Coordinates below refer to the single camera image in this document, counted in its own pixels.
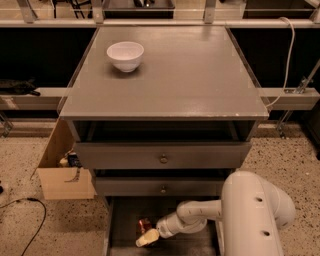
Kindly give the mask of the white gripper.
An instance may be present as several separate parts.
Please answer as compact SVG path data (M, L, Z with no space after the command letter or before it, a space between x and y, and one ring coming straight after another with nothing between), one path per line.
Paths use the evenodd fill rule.
M171 213L158 220L156 229L145 231L137 240L136 246L143 247L150 245L159 239L170 238L178 233L181 233L183 224L176 213Z

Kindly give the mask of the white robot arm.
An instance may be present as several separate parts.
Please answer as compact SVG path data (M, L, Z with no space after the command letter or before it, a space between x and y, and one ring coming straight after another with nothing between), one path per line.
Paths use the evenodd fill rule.
M144 229L136 245L197 233L213 220L221 256L284 256L278 231L290 226L295 216L285 191L257 174L236 171L225 180L219 200L181 202L154 228Z

